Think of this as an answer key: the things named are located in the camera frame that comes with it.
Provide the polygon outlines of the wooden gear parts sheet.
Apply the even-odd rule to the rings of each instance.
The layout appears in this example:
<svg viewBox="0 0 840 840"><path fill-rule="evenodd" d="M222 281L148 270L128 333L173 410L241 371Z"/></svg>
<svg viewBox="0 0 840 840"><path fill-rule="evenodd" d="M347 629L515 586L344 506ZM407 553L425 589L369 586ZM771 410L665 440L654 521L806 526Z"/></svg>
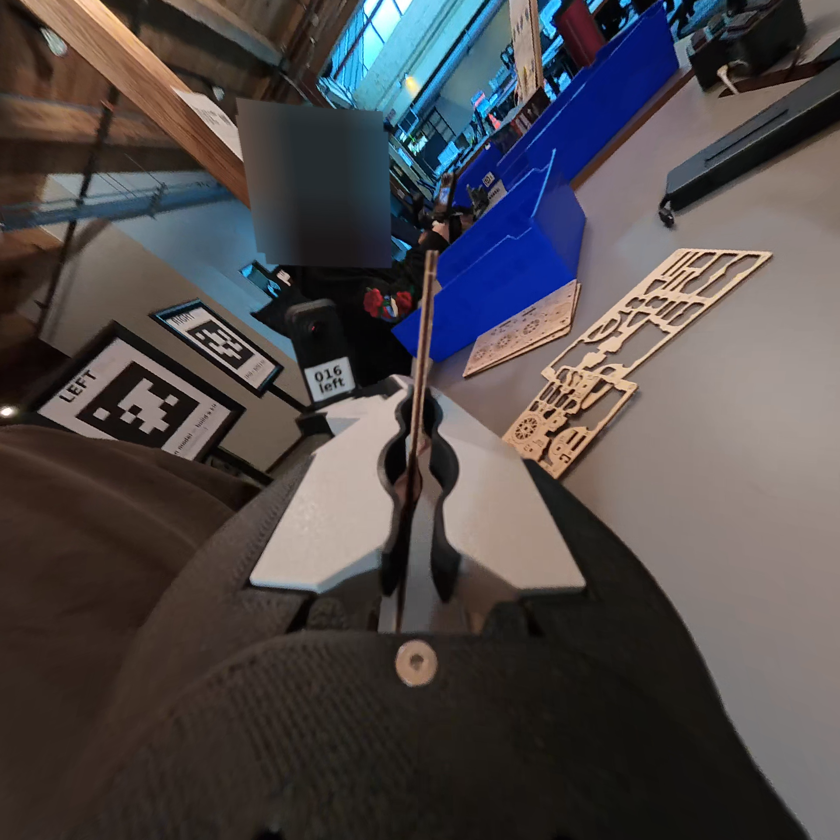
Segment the wooden gear parts sheet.
<svg viewBox="0 0 840 840"><path fill-rule="evenodd" d="M512 423L503 439L552 478L572 467L617 418L637 384L563 366Z"/></svg>

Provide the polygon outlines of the large emptied wooden parts sheet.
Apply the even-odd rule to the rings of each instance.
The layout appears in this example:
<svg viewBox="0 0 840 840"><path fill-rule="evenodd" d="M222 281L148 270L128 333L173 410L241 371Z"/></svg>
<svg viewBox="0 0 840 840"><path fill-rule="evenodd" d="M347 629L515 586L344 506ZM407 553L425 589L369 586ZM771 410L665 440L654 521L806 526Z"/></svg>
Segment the large emptied wooden parts sheet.
<svg viewBox="0 0 840 840"><path fill-rule="evenodd" d="M678 248L541 372L577 370L624 380L772 260L770 251Z"/></svg>

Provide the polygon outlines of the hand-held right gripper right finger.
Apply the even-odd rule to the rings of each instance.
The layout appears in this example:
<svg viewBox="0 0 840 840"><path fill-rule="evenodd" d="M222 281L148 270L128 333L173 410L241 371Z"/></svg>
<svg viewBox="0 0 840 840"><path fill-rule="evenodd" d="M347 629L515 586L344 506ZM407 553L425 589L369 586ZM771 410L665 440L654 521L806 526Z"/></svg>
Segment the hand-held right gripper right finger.
<svg viewBox="0 0 840 840"><path fill-rule="evenodd" d="M582 592L585 578L525 460L434 388L427 433L429 471L440 488L430 571L441 600Z"/></svg>

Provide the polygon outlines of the blue plastic bin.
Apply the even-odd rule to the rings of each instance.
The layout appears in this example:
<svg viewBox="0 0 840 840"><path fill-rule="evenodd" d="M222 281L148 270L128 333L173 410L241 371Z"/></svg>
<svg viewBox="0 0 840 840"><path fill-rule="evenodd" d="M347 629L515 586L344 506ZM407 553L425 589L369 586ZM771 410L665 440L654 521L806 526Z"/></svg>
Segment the blue plastic bin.
<svg viewBox="0 0 840 840"><path fill-rule="evenodd" d="M585 222L552 148L439 257L431 360L445 361L574 280Z"/></svg>
<svg viewBox="0 0 840 840"><path fill-rule="evenodd" d="M468 188L500 181L511 189L550 158L567 182L623 131L679 68L665 5L656 2L614 37L539 116L522 108L459 175L455 202Z"/></svg>

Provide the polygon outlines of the black flat case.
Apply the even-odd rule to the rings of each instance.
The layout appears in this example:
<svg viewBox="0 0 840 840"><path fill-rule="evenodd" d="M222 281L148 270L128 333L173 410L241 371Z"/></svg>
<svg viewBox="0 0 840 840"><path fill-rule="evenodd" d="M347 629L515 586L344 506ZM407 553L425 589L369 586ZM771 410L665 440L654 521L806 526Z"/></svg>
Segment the black flat case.
<svg viewBox="0 0 840 840"><path fill-rule="evenodd" d="M675 212L837 123L838 69L830 66L671 170L658 205L662 224L672 228Z"/></svg>

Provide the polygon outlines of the wooden sheet with round holes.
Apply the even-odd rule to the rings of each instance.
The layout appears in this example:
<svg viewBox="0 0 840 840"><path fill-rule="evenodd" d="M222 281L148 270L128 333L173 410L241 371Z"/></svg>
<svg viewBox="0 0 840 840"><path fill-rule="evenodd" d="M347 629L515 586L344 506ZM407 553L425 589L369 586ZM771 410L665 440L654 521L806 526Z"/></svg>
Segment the wooden sheet with round holes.
<svg viewBox="0 0 840 840"><path fill-rule="evenodd" d="M425 255L423 275L423 295L421 300L421 321L418 332L416 368L414 372L411 425L406 451L406 478L404 504L397 533L395 549L395 569L397 575L395 630L402 628L406 603L407 568L411 550L413 521L417 500L422 492L419 450L425 439L424 405L427 389L429 350L432 340L434 321L434 287L437 281L438 252L428 250Z"/></svg>

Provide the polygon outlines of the wooden beam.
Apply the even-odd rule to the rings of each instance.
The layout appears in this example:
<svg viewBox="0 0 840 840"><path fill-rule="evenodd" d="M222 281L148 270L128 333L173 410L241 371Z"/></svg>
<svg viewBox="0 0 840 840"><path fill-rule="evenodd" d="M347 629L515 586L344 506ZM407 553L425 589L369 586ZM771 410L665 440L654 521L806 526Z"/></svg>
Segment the wooden beam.
<svg viewBox="0 0 840 840"><path fill-rule="evenodd" d="M23 1L92 68L137 106L186 153L250 206L245 167L181 97L178 77L119 17L99 1Z"/></svg>

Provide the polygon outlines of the white paper notice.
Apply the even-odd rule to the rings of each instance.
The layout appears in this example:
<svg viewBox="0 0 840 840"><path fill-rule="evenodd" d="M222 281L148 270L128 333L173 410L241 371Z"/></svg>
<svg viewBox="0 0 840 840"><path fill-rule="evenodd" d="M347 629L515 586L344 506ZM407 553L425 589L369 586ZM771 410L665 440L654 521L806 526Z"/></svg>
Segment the white paper notice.
<svg viewBox="0 0 840 840"><path fill-rule="evenodd" d="M238 128L215 101L202 93L176 87L172 90L240 161L244 160Z"/></svg>

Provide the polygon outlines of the stack of wooden parts sheets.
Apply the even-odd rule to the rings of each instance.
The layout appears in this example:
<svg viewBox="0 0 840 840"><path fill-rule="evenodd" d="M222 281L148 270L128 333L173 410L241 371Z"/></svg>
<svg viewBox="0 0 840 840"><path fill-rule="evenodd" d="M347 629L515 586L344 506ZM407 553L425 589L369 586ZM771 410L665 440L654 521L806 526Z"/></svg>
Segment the stack of wooden parts sheets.
<svg viewBox="0 0 840 840"><path fill-rule="evenodd" d="M480 335L463 377L469 378L568 334L580 293L581 284L572 280Z"/></svg>

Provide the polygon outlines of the framed marker sign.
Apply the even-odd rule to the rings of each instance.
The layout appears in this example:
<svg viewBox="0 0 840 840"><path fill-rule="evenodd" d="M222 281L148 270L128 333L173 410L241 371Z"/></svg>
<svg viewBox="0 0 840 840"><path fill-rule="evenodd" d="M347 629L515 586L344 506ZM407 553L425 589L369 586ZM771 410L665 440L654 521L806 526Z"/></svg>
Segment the framed marker sign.
<svg viewBox="0 0 840 840"><path fill-rule="evenodd" d="M283 364L199 299L153 311L150 319L258 396L284 371Z"/></svg>
<svg viewBox="0 0 840 840"><path fill-rule="evenodd" d="M22 406L22 418L83 437L203 461L245 408L117 322Z"/></svg>

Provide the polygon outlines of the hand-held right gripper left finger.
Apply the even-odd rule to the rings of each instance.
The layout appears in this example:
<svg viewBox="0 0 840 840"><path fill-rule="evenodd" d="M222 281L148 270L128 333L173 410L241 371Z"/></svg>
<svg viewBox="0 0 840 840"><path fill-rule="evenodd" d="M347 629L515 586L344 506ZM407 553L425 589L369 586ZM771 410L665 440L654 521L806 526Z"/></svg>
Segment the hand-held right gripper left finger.
<svg viewBox="0 0 840 840"><path fill-rule="evenodd" d="M301 482L255 564L260 588L324 595L380 572L400 528L413 381L385 379L382 415L330 437L311 456Z"/></svg>

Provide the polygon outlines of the black electronic device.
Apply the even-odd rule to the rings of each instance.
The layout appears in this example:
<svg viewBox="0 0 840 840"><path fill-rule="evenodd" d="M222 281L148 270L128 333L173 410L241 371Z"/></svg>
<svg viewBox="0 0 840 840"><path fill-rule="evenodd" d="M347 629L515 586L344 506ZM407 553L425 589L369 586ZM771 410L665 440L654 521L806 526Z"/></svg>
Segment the black electronic device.
<svg viewBox="0 0 840 840"><path fill-rule="evenodd" d="M687 56L700 88L720 81L720 68L735 65L748 76L759 75L798 49L806 25L798 1L726 2L689 37Z"/></svg>

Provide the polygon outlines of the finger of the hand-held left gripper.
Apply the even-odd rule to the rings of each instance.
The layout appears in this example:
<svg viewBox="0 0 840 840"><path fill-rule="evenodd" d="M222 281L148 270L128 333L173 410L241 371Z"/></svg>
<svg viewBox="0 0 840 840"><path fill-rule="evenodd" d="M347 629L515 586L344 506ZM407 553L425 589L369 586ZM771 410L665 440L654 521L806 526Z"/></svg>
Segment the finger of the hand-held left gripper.
<svg viewBox="0 0 840 840"><path fill-rule="evenodd" d="M315 412L330 432L345 432L352 425L382 415L390 398L389 384L375 384L362 389L357 396L348 396Z"/></svg>

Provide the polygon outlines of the olive brown sweater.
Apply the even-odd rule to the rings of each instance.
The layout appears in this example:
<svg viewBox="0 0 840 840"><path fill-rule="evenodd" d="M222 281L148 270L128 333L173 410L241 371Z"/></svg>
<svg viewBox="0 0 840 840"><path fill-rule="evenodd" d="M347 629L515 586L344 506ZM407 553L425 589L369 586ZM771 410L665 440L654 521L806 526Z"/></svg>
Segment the olive brown sweater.
<svg viewBox="0 0 840 840"><path fill-rule="evenodd" d="M26 838L148 615L259 489L23 424L2 427L1 479L2 838Z"/></svg>

